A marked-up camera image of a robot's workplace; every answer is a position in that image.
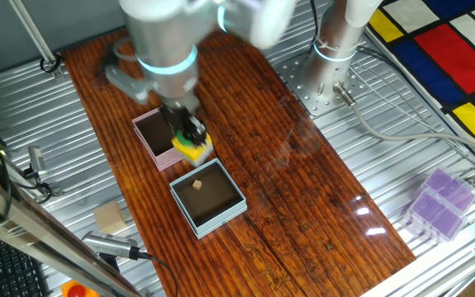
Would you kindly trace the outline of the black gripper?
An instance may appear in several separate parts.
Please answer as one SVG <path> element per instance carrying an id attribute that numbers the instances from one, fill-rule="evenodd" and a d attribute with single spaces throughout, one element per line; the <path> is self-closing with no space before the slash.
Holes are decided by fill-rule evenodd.
<path id="1" fill-rule="evenodd" d="M 195 146 L 204 145 L 206 142 L 206 129 L 203 122 L 195 117 L 186 107 L 172 108 L 161 106 L 159 111 L 170 126 L 185 126 L 186 135 L 179 127 L 173 127 L 173 132 L 178 141 L 190 140 Z"/>

